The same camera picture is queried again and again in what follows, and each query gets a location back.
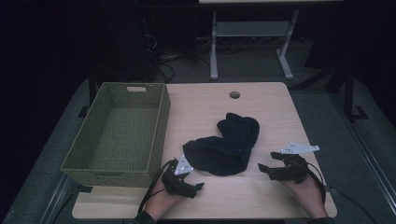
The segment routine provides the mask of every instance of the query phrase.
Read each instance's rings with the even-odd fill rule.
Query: background table
[[[190,140],[210,135],[221,136],[217,122],[233,112],[252,117],[261,125],[247,170],[233,176],[218,177],[193,171],[185,181],[205,182],[194,199],[186,199],[164,218],[292,218],[307,217],[290,192],[259,171],[257,163],[283,166],[271,158],[289,141],[309,144],[289,91],[283,83],[209,83],[167,85],[171,108],[163,149],[163,163],[179,158],[182,146]],[[240,98],[232,99],[231,91]],[[316,165],[313,153],[302,154]],[[75,218],[130,218],[137,213],[146,189],[94,187],[80,193]],[[327,194],[326,209],[336,215],[332,196]]]

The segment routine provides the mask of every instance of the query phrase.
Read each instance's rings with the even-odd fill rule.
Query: person's right hand
[[[315,180],[307,175],[303,183],[296,184],[292,181],[279,181],[294,194],[297,202],[312,218],[328,217],[324,208],[320,190]]]

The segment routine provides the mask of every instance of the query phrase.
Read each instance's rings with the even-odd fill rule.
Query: green woven basket
[[[86,186],[148,187],[161,167],[165,84],[104,83],[61,171]]]

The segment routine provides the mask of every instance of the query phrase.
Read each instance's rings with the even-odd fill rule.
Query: white bracket
[[[175,175],[183,175],[183,174],[191,172],[193,169],[194,168],[189,164],[186,157],[183,155],[183,156],[181,156],[180,160],[178,161],[178,164],[177,164],[177,167],[175,170]]]
[[[280,149],[282,154],[300,154],[305,152],[318,151],[320,148],[318,146],[310,146],[295,142],[289,142],[286,148]]]

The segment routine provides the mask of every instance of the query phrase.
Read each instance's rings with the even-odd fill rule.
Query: black cloth
[[[226,119],[219,121],[217,126],[223,137],[199,138],[183,146],[187,161],[194,169],[212,175],[236,175],[245,171],[259,136],[259,122],[227,113]]]
[[[146,212],[139,213],[130,224],[154,224],[154,219]],[[331,217],[321,217],[309,220],[306,224],[335,224]]]

